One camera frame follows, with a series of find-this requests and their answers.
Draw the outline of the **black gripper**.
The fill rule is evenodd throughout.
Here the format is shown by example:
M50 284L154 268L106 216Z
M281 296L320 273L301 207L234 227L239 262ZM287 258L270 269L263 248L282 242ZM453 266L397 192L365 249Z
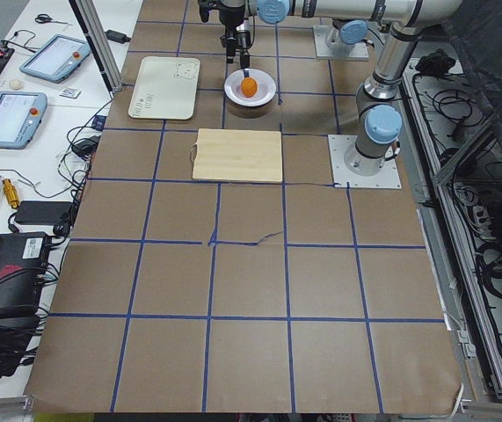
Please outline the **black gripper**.
M224 34L220 37L223 48L226 48L226 63L232 64L236 57L237 48L251 48L252 39L249 29L249 13L246 1L198 1L200 20L209 21L212 10L218 11L219 21L224 27ZM251 56L248 49L240 52L240 67L244 78L250 76Z

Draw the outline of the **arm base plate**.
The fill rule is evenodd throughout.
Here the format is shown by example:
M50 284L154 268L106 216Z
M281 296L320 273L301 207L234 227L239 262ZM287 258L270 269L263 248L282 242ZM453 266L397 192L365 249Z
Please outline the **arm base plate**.
M333 185L338 188L401 189L393 147L384 157L366 158L356 149L356 135L328 135Z
M367 62L369 52L364 41L345 44L332 25L315 25L313 27L316 58L318 60L340 60Z

